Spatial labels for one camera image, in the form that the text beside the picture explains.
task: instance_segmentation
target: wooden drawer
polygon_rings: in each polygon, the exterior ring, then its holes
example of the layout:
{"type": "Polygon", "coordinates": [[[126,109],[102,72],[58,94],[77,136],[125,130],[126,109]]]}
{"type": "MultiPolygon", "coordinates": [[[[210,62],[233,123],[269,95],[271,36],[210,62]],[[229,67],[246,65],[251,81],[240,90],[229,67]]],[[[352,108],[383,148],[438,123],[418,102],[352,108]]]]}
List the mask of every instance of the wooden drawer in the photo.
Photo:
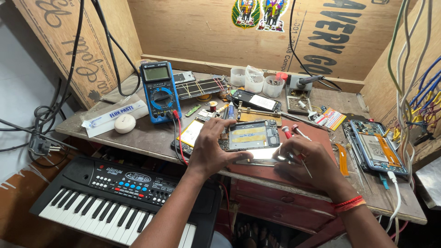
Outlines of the wooden drawer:
{"type": "Polygon", "coordinates": [[[259,198],[260,196],[262,196],[262,197],[274,199],[281,203],[299,205],[330,214],[334,213],[334,209],[326,201],[314,199],[307,196],[297,195],[294,193],[289,193],[275,188],[269,188],[259,184],[246,182],[243,180],[237,180],[235,193],[238,195],[246,195],[253,198],[259,198]]]}
{"type": "Polygon", "coordinates": [[[308,233],[317,232],[322,225],[333,219],[332,216],[312,212],[301,207],[284,203],[270,203],[243,195],[236,195],[235,200],[240,203],[240,213],[277,222],[308,233]]]}

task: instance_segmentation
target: right hand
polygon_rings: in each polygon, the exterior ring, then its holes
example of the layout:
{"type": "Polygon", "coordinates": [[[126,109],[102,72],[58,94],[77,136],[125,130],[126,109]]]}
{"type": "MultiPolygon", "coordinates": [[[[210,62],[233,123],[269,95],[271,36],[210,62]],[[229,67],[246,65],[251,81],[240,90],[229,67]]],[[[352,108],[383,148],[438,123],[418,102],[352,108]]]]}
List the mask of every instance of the right hand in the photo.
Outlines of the right hand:
{"type": "Polygon", "coordinates": [[[276,163],[274,169],[288,173],[295,179],[309,183],[317,189],[328,193],[329,191],[338,190],[341,188],[342,184],[349,183],[343,177],[337,165],[331,159],[322,144],[309,141],[300,135],[293,136],[283,142],[280,148],[273,154],[273,157],[275,158],[278,155],[282,155],[287,158],[288,152],[295,155],[294,149],[303,154],[303,161],[308,167],[312,178],[309,176],[301,160],[296,156],[294,156],[294,163],[276,163]]]}

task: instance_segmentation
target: wooden wall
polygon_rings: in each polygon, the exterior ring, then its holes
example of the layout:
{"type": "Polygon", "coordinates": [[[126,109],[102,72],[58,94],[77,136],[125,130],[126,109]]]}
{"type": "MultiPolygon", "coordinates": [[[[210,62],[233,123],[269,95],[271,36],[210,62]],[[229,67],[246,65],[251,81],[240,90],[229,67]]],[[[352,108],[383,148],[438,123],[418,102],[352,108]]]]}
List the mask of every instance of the wooden wall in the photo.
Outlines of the wooden wall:
{"type": "MultiPolygon", "coordinates": [[[[292,0],[280,18],[284,32],[235,26],[232,8],[236,0],[128,3],[145,54],[302,72],[288,48],[292,0]]],[[[292,41],[305,66],[312,73],[363,81],[392,37],[401,0],[381,3],[354,0],[343,5],[333,0],[297,0],[293,15],[297,33],[292,33],[292,41]],[[330,22],[339,28],[331,28],[330,22]]]]}
{"type": "MultiPolygon", "coordinates": [[[[13,0],[61,73],[67,78],[78,25],[79,0],[13,0]]],[[[127,1],[101,1],[110,33],[132,61],[140,59],[141,47],[127,1]]],[[[103,26],[90,0],[85,0],[81,39],[71,88],[83,107],[90,109],[100,96],[116,87],[113,63],[103,26]]],[[[113,44],[121,81],[134,70],[113,44]]]]}
{"type": "MultiPolygon", "coordinates": [[[[415,5],[414,9],[409,14],[409,25],[413,25],[413,21],[419,10],[420,1],[415,5]]],[[[439,39],[441,38],[441,18],[437,13],[441,11],[441,2],[433,1],[433,13],[432,13],[432,35],[430,39],[430,45],[427,49],[424,60],[422,61],[421,68],[419,70],[417,79],[420,79],[426,69],[441,55],[441,46],[439,45],[439,39]]],[[[411,37],[411,54],[407,64],[405,82],[406,86],[409,85],[412,78],[416,62],[419,58],[422,47],[424,46],[426,38],[426,22],[427,21],[427,4],[421,19],[411,37]]],[[[405,43],[404,27],[401,26],[396,38],[394,46],[391,65],[396,75],[396,61],[401,49],[405,43]]],[[[377,63],[374,65],[369,75],[366,77],[365,86],[361,93],[364,95],[364,101],[369,106],[370,115],[376,120],[382,122],[387,128],[393,127],[396,122],[396,88],[392,82],[390,74],[387,69],[387,55],[389,52],[389,46],[384,50],[377,63]]],[[[437,71],[441,69],[441,64],[436,65],[431,73],[428,75],[428,79],[433,77],[437,71]]],[[[419,81],[415,84],[413,91],[410,94],[408,100],[411,100],[415,96],[419,81]]],[[[436,140],[424,142],[416,147],[417,153],[415,157],[414,171],[426,165],[428,162],[439,157],[439,149],[441,147],[441,126],[438,125],[434,137],[436,140]]]]}

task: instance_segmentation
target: piano key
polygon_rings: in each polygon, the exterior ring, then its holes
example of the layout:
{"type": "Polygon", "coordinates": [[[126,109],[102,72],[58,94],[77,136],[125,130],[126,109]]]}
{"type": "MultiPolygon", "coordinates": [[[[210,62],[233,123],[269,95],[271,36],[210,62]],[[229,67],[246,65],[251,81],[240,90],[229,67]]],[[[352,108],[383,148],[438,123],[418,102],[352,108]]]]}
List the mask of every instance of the piano key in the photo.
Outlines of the piano key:
{"type": "Polygon", "coordinates": [[[107,213],[106,215],[101,219],[101,217],[99,218],[99,223],[96,226],[95,230],[93,231],[93,235],[99,236],[101,231],[103,230],[104,226],[107,224],[107,222],[105,221],[105,218],[109,216],[109,214],[112,212],[112,210],[115,208],[116,203],[110,203],[107,205],[107,213]]]}
{"type": "Polygon", "coordinates": [[[91,198],[88,195],[86,195],[83,198],[83,200],[75,208],[74,217],[71,219],[71,221],[69,222],[68,226],[70,226],[70,227],[74,227],[75,226],[75,224],[78,222],[78,220],[83,216],[83,215],[81,215],[81,212],[86,207],[86,205],[89,203],[90,200],[91,200],[91,198]]]}
{"type": "Polygon", "coordinates": [[[106,201],[102,201],[101,204],[96,208],[95,212],[92,215],[92,218],[95,219],[98,214],[101,212],[102,208],[104,207],[104,204],[106,204],[106,201]]]}
{"type": "Polygon", "coordinates": [[[113,226],[116,226],[116,220],[118,219],[118,216],[121,214],[121,212],[122,212],[122,210],[123,210],[123,208],[122,207],[120,207],[120,205],[119,204],[117,204],[114,208],[113,208],[113,211],[116,209],[116,213],[114,214],[114,218],[112,218],[111,220],[110,220],[110,222],[109,223],[107,223],[107,221],[106,221],[106,224],[104,225],[104,227],[103,227],[103,230],[100,232],[100,237],[103,237],[103,238],[106,238],[106,236],[107,236],[107,234],[109,233],[109,231],[110,231],[110,229],[113,227],[113,226]]]}
{"type": "Polygon", "coordinates": [[[120,214],[113,218],[113,220],[115,220],[115,222],[113,223],[112,227],[110,228],[109,232],[107,233],[106,239],[111,240],[113,238],[113,236],[115,236],[115,233],[120,228],[120,226],[118,226],[118,222],[121,219],[121,216],[123,216],[123,214],[125,213],[126,209],[130,209],[130,208],[126,207],[126,206],[121,206],[120,207],[120,210],[121,210],[120,214]]]}
{"type": "Polygon", "coordinates": [[[61,197],[66,193],[66,189],[62,189],[61,193],[56,196],[56,198],[52,201],[52,206],[55,206],[57,202],[61,199],[61,197]]]}
{"type": "Polygon", "coordinates": [[[138,214],[138,212],[139,212],[139,210],[135,209],[135,211],[133,212],[132,216],[130,216],[129,221],[127,222],[126,229],[130,228],[130,226],[132,225],[133,221],[135,220],[135,217],[138,214]]]}
{"type": "Polygon", "coordinates": [[[84,194],[79,194],[78,198],[75,200],[74,203],[72,203],[72,206],[69,208],[69,213],[66,215],[66,217],[61,221],[61,224],[68,225],[69,222],[71,222],[72,218],[76,215],[75,208],[77,205],[86,197],[84,194]]]}
{"type": "Polygon", "coordinates": [[[87,227],[90,225],[91,222],[91,215],[93,213],[93,211],[97,208],[97,206],[100,204],[100,199],[96,199],[96,198],[91,198],[89,203],[92,203],[92,205],[90,206],[88,211],[85,211],[85,209],[83,209],[82,213],[84,212],[85,214],[83,215],[81,213],[81,217],[80,219],[77,221],[77,223],[75,224],[74,228],[75,229],[79,229],[81,231],[84,231],[85,229],[87,229],[87,227]]]}
{"type": "Polygon", "coordinates": [[[64,195],[63,199],[61,199],[61,201],[58,203],[58,207],[62,207],[64,206],[64,204],[66,203],[66,201],[68,199],[70,199],[71,195],[72,195],[73,191],[72,190],[68,190],[67,194],[64,195]]]}
{"type": "Polygon", "coordinates": [[[65,210],[68,210],[68,209],[72,206],[72,204],[74,204],[74,202],[77,200],[77,198],[78,198],[79,195],[80,195],[80,193],[75,192],[74,197],[72,197],[72,198],[67,202],[67,204],[64,206],[64,209],[65,209],[65,210]]]}
{"type": "Polygon", "coordinates": [[[84,204],[86,203],[86,202],[89,202],[88,200],[90,200],[89,199],[89,196],[88,195],[86,195],[84,198],[83,198],[83,200],[77,205],[77,207],[75,208],[75,213],[78,213],[83,207],[84,207],[84,204]]]}
{"type": "MultiPolygon", "coordinates": [[[[104,211],[104,209],[107,207],[107,205],[112,204],[111,202],[106,202],[105,200],[103,200],[103,202],[104,202],[104,206],[101,207],[101,211],[96,216],[99,216],[104,211]]],[[[100,223],[99,218],[97,218],[97,217],[93,218],[93,221],[90,224],[90,226],[87,228],[86,232],[93,233],[93,231],[95,230],[95,228],[97,227],[97,225],[99,223],[100,223]]]]}
{"type": "Polygon", "coordinates": [[[113,207],[113,203],[109,202],[107,207],[104,209],[103,213],[100,215],[100,221],[104,220],[104,218],[107,216],[107,213],[109,212],[111,207],[113,207]]]}
{"type": "Polygon", "coordinates": [[[190,227],[188,228],[188,233],[187,233],[187,237],[185,238],[183,248],[191,248],[191,244],[193,243],[193,238],[195,233],[196,233],[196,226],[190,225],[190,227]]]}
{"type": "MultiPolygon", "coordinates": [[[[67,196],[67,195],[70,195],[70,197],[69,197],[68,199],[72,198],[72,197],[73,197],[72,191],[67,192],[67,193],[66,193],[66,196],[67,196]]],[[[58,217],[59,217],[59,216],[65,211],[65,210],[64,210],[64,205],[67,204],[67,200],[68,200],[68,199],[66,199],[66,200],[64,201],[64,204],[63,204],[63,205],[60,205],[60,204],[57,205],[57,210],[56,210],[56,212],[55,212],[55,213],[49,218],[50,220],[55,221],[55,220],[58,219],[58,217]]]]}
{"type": "Polygon", "coordinates": [[[86,215],[86,213],[89,211],[90,207],[93,205],[93,203],[95,202],[96,198],[92,197],[92,199],[90,199],[89,203],[86,205],[86,207],[81,211],[81,215],[86,215]]]}
{"type": "Polygon", "coordinates": [[[185,224],[184,231],[182,232],[181,241],[179,241],[178,248],[184,247],[185,238],[187,237],[188,229],[190,228],[190,224],[185,224]]]}
{"type": "Polygon", "coordinates": [[[116,232],[115,236],[113,236],[112,240],[115,242],[119,242],[121,237],[124,234],[124,231],[126,230],[126,225],[127,222],[129,222],[130,217],[132,216],[132,214],[135,212],[134,208],[131,208],[129,210],[129,214],[127,215],[127,218],[125,218],[124,222],[122,223],[122,225],[118,228],[118,231],[116,232]]]}
{"type": "Polygon", "coordinates": [[[40,216],[40,217],[44,217],[44,216],[49,212],[49,210],[53,207],[52,204],[51,204],[52,201],[54,201],[55,198],[57,198],[58,195],[61,194],[62,191],[63,191],[62,189],[60,189],[60,191],[58,191],[58,194],[56,194],[56,195],[54,196],[54,198],[48,203],[47,206],[45,206],[45,208],[43,209],[43,211],[41,211],[41,213],[40,213],[38,216],[40,216]]]}
{"type": "Polygon", "coordinates": [[[63,220],[70,214],[70,213],[73,213],[74,212],[74,209],[75,209],[75,207],[72,207],[72,205],[73,206],[75,206],[75,204],[77,204],[76,202],[78,202],[79,201],[79,196],[80,194],[78,193],[78,192],[75,192],[73,195],[72,195],[72,197],[70,198],[70,200],[68,200],[67,201],[67,203],[66,203],[66,205],[64,205],[64,211],[60,214],[60,216],[56,219],[56,220],[54,220],[54,221],[56,221],[56,222],[58,222],[58,223],[62,223],[63,222],[63,220]]]}
{"type": "Polygon", "coordinates": [[[127,215],[129,214],[129,212],[130,212],[130,208],[128,207],[128,208],[124,211],[124,213],[123,213],[123,215],[121,216],[120,220],[118,221],[118,226],[121,226],[121,225],[124,223],[124,221],[126,220],[126,217],[127,217],[127,215]]]}
{"type": "Polygon", "coordinates": [[[117,205],[113,208],[113,210],[110,212],[109,216],[107,217],[107,219],[106,219],[106,223],[110,223],[110,222],[113,220],[113,217],[114,217],[115,215],[118,216],[117,211],[118,211],[119,209],[120,209],[120,205],[117,204],[117,205]]]}
{"type": "Polygon", "coordinates": [[[141,226],[141,223],[142,223],[143,221],[147,221],[147,218],[148,218],[148,216],[149,216],[149,213],[146,213],[146,212],[144,212],[144,211],[140,211],[140,213],[141,213],[141,215],[139,216],[138,221],[137,221],[136,223],[133,222],[133,231],[132,231],[132,233],[130,234],[129,239],[128,239],[127,242],[126,242],[126,245],[128,245],[128,246],[131,246],[132,243],[133,243],[133,241],[135,241],[135,239],[138,237],[138,235],[139,235],[139,233],[140,233],[140,232],[138,232],[138,230],[139,230],[139,227],[141,226]]]}
{"type": "Polygon", "coordinates": [[[134,211],[132,216],[134,216],[132,224],[129,225],[129,223],[127,223],[127,226],[129,226],[129,228],[124,231],[123,236],[120,239],[121,244],[126,244],[127,241],[129,241],[130,235],[132,234],[133,230],[135,229],[136,223],[138,223],[138,220],[141,217],[141,211],[134,211]]]}

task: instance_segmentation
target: left hand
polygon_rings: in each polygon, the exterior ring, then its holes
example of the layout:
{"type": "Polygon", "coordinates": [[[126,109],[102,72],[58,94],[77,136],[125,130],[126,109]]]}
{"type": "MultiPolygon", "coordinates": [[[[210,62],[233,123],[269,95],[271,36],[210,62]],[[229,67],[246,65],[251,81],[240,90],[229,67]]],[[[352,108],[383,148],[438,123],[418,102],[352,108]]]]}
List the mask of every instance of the left hand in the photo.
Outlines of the left hand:
{"type": "Polygon", "coordinates": [[[208,179],[220,169],[237,160],[253,158],[248,151],[226,152],[221,149],[219,135],[225,127],[236,123],[236,120],[211,118],[205,122],[194,143],[193,153],[188,162],[187,172],[202,180],[208,179]]]}

